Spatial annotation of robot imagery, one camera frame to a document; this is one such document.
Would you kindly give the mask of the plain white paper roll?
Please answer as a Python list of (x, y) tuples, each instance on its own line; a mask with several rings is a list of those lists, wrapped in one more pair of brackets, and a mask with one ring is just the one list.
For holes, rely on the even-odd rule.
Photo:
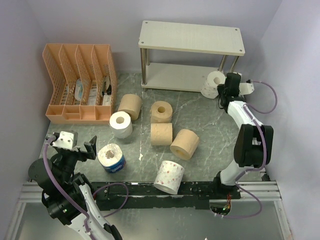
[(131, 117), (124, 111), (113, 113), (109, 119), (109, 125), (114, 136), (119, 139), (125, 139), (133, 132)]

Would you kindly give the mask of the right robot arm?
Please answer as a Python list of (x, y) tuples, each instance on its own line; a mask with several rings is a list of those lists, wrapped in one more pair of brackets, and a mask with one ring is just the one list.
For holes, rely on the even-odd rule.
[[(241, 101), (241, 75), (229, 72), (223, 83), (216, 86), (218, 99), (222, 109), (233, 118), (239, 128), (234, 146), (234, 160), (214, 180), (212, 193), (218, 199), (223, 199), (235, 186), (238, 180), (247, 172), (260, 171), (269, 164), (271, 159), (274, 129), (263, 125), (248, 109), (247, 103)], [(171, 133), (171, 123), (152, 123), (151, 140), (160, 137), (160, 133)], [(182, 129), (170, 142), (170, 150), (182, 160), (190, 160), (200, 143), (200, 138), (191, 130)], [(116, 173), (123, 169), (126, 160), (120, 147), (115, 143), (102, 147), (97, 154), (98, 161), (108, 173)], [(184, 167), (176, 162), (164, 160), (153, 183), (154, 187), (171, 195), (177, 195), (180, 188)]]

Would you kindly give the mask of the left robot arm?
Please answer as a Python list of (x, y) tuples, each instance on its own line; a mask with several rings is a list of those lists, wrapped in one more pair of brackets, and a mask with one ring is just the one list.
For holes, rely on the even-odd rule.
[(96, 159), (97, 137), (84, 143), (85, 150), (77, 146), (78, 134), (74, 131), (54, 132), (45, 139), (42, 157), (30, 165), (28, 176), (42, 188), (41, 202), (50, 217), (85, 240), (122, 239), (98, 208), (88, 178), (75, 173), (77, 162)]

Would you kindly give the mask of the white roll red dots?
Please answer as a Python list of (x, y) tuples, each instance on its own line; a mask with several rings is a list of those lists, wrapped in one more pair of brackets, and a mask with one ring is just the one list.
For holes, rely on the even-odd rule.
[(177, 195), (185, 168), (173, 161), (162, 161), (153, 186), (170, 195)]

